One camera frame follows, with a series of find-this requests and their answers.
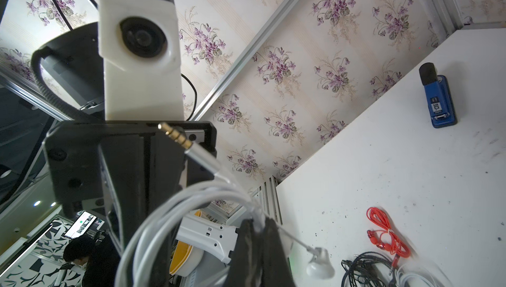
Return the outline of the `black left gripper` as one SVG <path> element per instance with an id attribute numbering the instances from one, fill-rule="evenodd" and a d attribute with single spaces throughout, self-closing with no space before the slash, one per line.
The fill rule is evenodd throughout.
<path id="1" fill-rule="evenodd" d="M 119 253 L 170 197 L 213 179 L 154 122 L 62 122 L 43 149 L 64 215 L 88 211 L 102 218 Z"/>

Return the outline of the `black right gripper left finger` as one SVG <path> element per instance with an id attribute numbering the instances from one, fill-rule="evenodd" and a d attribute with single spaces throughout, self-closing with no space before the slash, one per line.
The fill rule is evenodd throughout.
<path id="1" fill-rule="evenodd" d="M 262 282 L 262 231 L 253 220 L 242 221 L 224 287 L 257 287 Z"/>

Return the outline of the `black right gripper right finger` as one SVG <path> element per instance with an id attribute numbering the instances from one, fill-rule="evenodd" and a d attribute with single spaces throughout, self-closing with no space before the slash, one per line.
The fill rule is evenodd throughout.
<path id="1" fill-rule="evenodd" d="M 277 224 L 271 218 L 266 219 L 262 232 L 262 286 L 295 286 Z"/>

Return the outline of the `white wired earphones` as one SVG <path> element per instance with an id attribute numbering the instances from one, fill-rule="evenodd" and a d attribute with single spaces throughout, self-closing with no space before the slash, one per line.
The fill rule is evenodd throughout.
<path id="1" fill-rule="evenodd" d="M 158 129 L 163 131 L 174 143 L 180 145 L 184 149 L 185 155 L 211 172 L 215 176 L 215 180 L 200 182 L 183 189 L 150 214 L 134 233 L 123 252 L 117 269 L 116 286 L 147 286 L 150 282 L 155 257 L 168 235 L 176 227 L 183 226 L 183 219 L 194 219 L 194 215 L 191 213 L 193 210 L 206 203 L 211 203 L 215 199 L 229 199 L 246 207 L 251 214 L 249 219 L 253 220 L 257 232 L 263 232 L 266 219 L 270 218 L 262 207 L 235 181 L 230 172 L 223 168 L 221 163 L 203 147 L 190 141 L 166 122 L 159 123 Z M 312 259 L 306 267 L 307 275 L 321 280 L 328 280 L 335 276 L 335 269 L 327 249 L 309 246 L 282 225 L 277 222 L 276 224 L 280 238 L 282 236 L 288 237 L 290 241 L 299 244 L 312 255 Z M 217 278 L 212 279 L 209 285 L 213 286 L 218 282 L 224 284 L 229 267 L 221 271 Z"/>
<path id="2" fill-rule="evenodd" d="M 427 287 L 441 287 L 444 286 L 435 276 L 425 268 L 422 268 L 422 272 L 416 272 L 415 270 L 405 268 L 401 266 L 396 271 L 394 278 L 396 280 L 396 286 L 427 286 Z"/>

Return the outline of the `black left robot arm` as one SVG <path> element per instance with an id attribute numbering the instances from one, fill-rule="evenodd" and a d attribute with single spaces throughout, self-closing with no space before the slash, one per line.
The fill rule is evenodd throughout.
<path id="1" fill-rule="evenodd" d="M 65 121 L 43 151 L 53 192 L 67 217 L 104 218 L 126 267 L 120 286 L 167 286 L 176 239 L 142 236 L 142 223 L 182 184 L 211 174 L 158 128 L 161 122 L 216 154 L 216 129 L 184 117 L 175 0 L 99 0 L 99 18 L 42 45 L 30 70 L 45 100 Z"/>

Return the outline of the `person with black hair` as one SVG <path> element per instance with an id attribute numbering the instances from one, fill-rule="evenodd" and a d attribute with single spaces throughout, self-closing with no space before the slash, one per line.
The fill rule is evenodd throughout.
<path id="1" fill-rule="evenodd" d="M 115 285 L 120 256 L 109 235 L 100 243 L 87 235 L 71 240 L 64 249 L 63 259 L 86 267 L 82 278 L 83 287 Z"/>

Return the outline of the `blue stapler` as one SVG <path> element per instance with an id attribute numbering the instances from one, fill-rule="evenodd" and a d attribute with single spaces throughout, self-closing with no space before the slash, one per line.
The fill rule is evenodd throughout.
<path id="1" fill-rule="evenodd" d="M 447 77 L 439 75 L 435 65 L 430 62 L 422 64 L 419 73 L 432 126 L 436 129 L 454 126 L 457 117 Z"/>

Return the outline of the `black wired earphones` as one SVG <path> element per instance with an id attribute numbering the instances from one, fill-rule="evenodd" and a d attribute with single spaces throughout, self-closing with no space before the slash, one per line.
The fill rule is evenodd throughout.
<path id="1" fill-rule="evenodd" d="M 342 260 L 345 273 L 341 287 L 345 286 L 397 286 L 397 273 L 392 267 L 392 260 L 378 252 L 367 251 L 357 255 L 354 260 Z M 385 266 L 390 272 L 387 278 L 380 273 L 378 266 Z"/>

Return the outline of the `red wired earphones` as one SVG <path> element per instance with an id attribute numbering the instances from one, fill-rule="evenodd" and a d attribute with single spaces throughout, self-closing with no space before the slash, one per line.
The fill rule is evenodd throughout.
<path id="1" fill-rule="evenodd" d="M 401 258 L 408 259 L 411 250 L 408 245 L 396 234 L 387 213 L 380 208 L 370 207 L 366 212 L 367 219 L 377 226 L 378 230 L 368 230 L 370 242 L 393 256 L 391 268 L 397 269 Z"/>

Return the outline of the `aluminium frame rail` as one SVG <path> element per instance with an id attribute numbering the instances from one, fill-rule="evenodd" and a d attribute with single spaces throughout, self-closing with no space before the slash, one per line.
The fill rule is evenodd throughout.
<path id="1" fill-rule="evenodd" d="M 251 60 L 260 47 L 269 39 L 278 25 L 290 14 L 291 10 L 300 0 L 284 0 L 273 15 L 266 21 L 257 35 L 252 39 L 249 45 L 242 51 L 227 73 L 217 82 L 217 85 L 196 107 L 195 112 L 190 118 L 191 121 L 198 121 L 203 118 L 215 101 L 223 94 L 230 84 L 242 72 L 246 64 Z"/>

